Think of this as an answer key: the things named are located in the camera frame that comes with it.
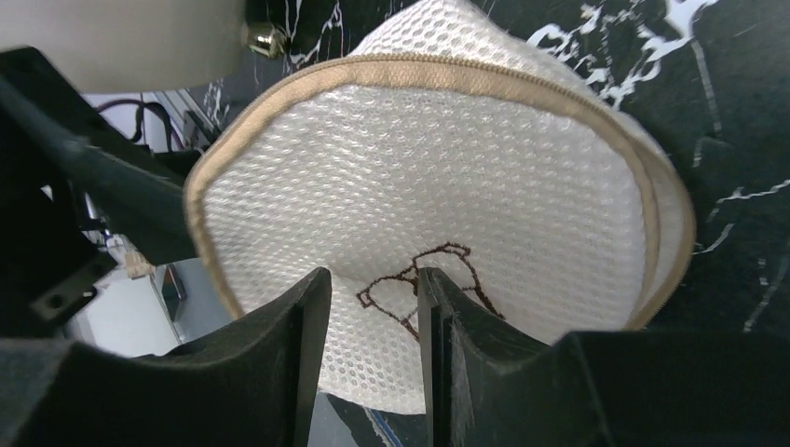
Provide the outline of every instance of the white vein pattern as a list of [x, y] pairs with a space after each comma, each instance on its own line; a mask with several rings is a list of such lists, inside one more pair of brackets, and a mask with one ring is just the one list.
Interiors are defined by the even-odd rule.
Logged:
[[255, 79], [255, 91], [262, 92], [261, 78], [258, 76], [258, 58], [252, 58], [252, 77]]
[[480, 9], [487, 17], [491, 17], [491, 11], [494, 10], [494, 7], [497, 5], [498, 1], [499, 0], [491, 0], [491, 5], [488, 5], [488, 0], [483, 0], [483, 4], [480, 6]]
[[702, 163], [702, 138], [697, 140], [697, 143], [694, 144], [694, 161], [691, 164], [692, 168], [698, 168]]
[[[790, 243], [787, 244], [785, 250], [790, 250]], [[759, 264], [761, 269], [765, 266], [765, 260], [760, 259]], [[770, 299], [773, 297], [774, 293], [779, 289], [779, 286], [782, 285], [782, 281], [784, 281], [784, 277], [787, 276], [787, 270], [790, 268], [790, 254], [785, 254], [782, 257], [782, 260], [779, 262], [779, 267], [776, 270], [776, 276], [774, 277], [773, 281], [769, 284], [764, 276], [760, 277], [760, 285], [768, 286], [766, 291], [763, 293], [762, 299], [755, 307], [755, 310], [752, 311], [752, 314], [743, 324], [743, 331], [744, 332], [751, 332], [752, 328], [757, 323], [757, 320], [763, 314], [763, 311], [768, 307], [770, 304]]]
[[[400, 2], [399, 6], [397, 4], [398, 2], [395, 0], [389, 0], [389, 10], [384, 14], [384, 20], [389, 19], [393, 14], [403, 9], [403, 2]], [[381, 12], [381, 7], [378, 7], [375, 12]]]
[[[585, 82], [599, 91], [604, 101], [612, 103], [619, 109], [626, 97], [636, 91], [640, 82], [655, 79], [661, 72], [661, 60], [668, 54], [690, 45], [697, 59], [700, 80], [708, 101], [708, 108], [713, 120], [714, 133], [721, 134], [721, 118], [715, 98], [713, 84], [708, 73], [707, 63], [699, 42], [694, 36], [693, 24], [701, 11], [719, 0], [664, 0], [667, 13], [664, 21], [672, 26], [679, 37], [668, 39], [650, 30], [645, 18], [637, 7], [646, 0], [631, 0], [626, 9], [614, 14], [604, 14], [603, 2], [597, 6], [584, 4], [581, 6], [580, 18], [583, 23], [571, 30], [563, 30], [556, 23], [549, 23], [535, 31], [527, 42], [539, 47], [560, 61], [577, 70], [584, 67], [589, 73]], [[630, 21], [637, 30], [637, 35], [644, 39], [642, 55], [636, 60], [623, 79], [616, 79], [612, 74], [613, 59], [609, 51], [609, 33], [612, 26]], [[582, 42], [591, 39], [594, 31], [600, 32], [600, 42], [583, 46]], [[601, 54], [582, 54], [584, 48], [600, 48]]]
[[715, 207], [711, 210], [711, 213], [708, 214], [708, 218], [705, 220], [707, 223], [713, 221], [714, 217], [718, 214], [719, 210], [721, 210], [722, 204], [725, 202], [729, 202], [731, 200], [749, 200], [755, 197], [763, 197], [763, 196], [771, 196], [782, 191], [787, 186], [790, 186], [790, 179], [787, 179], [781, 183], [774, 184], [771, 188], [766, 191], [760, 191], [758, 193], [751, 193], [751, 194], [744, 194], [743, 187], [739, 186], [735, 188], [735, 191], [732, 192], [729, 196], [719, 198], [716, 201]]
[[219, 78], [211, 81], [203, 94], [203, 110], [206, 111], [211, 123], [215, 126], [222, 126], [230, 112], [230, 104], [223, 103], [223, 88], [225, 80]]
[[728, 237], [729, 231], [732, 230], [732, 227], [735, 226], [735, 223], [728, 223], [725, 225], [724, 229], [721, 231], [721, 235], [714, 241], [713, 244], [709, 245], [708, 247], [703, 246], [701, 243], [697, 242], [695, 245], [696, 250], [694, 251], [694, 255], [698, 254], [705, 254], [710, 253], [718, 248], [719, 245], [722, 244]]
[[[288, 36], [289, 40], [293, 41], [293, 39], [296, 37], [296, 32], [299, 27], [299, 15], [302, 11], [302, 0], [296, 0], [296, 15], [295, 19], [293, 20], [293, 27], [291, 26], [290, 3], [291, 2], [289, 0], [285, 0], [285, 34]], [[315, 45], [306, 53], [293, 53], [289, 51], [289, 54], [286, 56], [282, 65], [283, 74], [290, 75], [294, 71], [301, 68], [305, 63], [320, 60], [319, 50], [321, 43], [324, 38], [327, 38], [327, 36], [330, 39], [332, 38], [331, 31], [335, 28], [340, 29], [340, 56], [345, 56], [346, 53], [349, 52], [350, 48], [348, 48], [346, 44], [347, 36], [346, 29], [343, 25], [343, 10], [340, 7], [340, 0], [337, 0], [334, 3], [332, 14], [323, 23], [323, 25], [321, 25], [321, 32]]]

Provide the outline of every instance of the black cable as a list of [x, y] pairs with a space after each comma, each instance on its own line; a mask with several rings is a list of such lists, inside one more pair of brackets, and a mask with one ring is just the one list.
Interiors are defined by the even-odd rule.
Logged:
[[140, 139], [143, 137], [143, 122], [145, 119], [145, 111], [148, 110], [154, 115], [156, 115], [157, 118], [159, 118], [159, 120], [162, 122], [162, 125], [165, 127], [165, 137], [167, 138], [168, 152], [173, 152], [172, 149], [173, 141], [175, 141], [175, 144], [179, 150], [184, 149], [184, 144], [181, 142], [181, 139], [178, 138], [178, 135], [175, 134], [175, 128], [172, 125], [170, 114], [168, 114], [167, 109], [165, 109], [165, 107], [162, 104], [160, 104], [159, 102], [143, 102], [140, 100], [133, 100], [131, 98], [122, 98], [98, 105], [96, 106], [96, 111], [102, 113], [118, 105], [137, 106], [137, 111], [135, 112], [134, 115], [135, 118], [134, 134], [129, 138], [131, 142], [139, 142]]

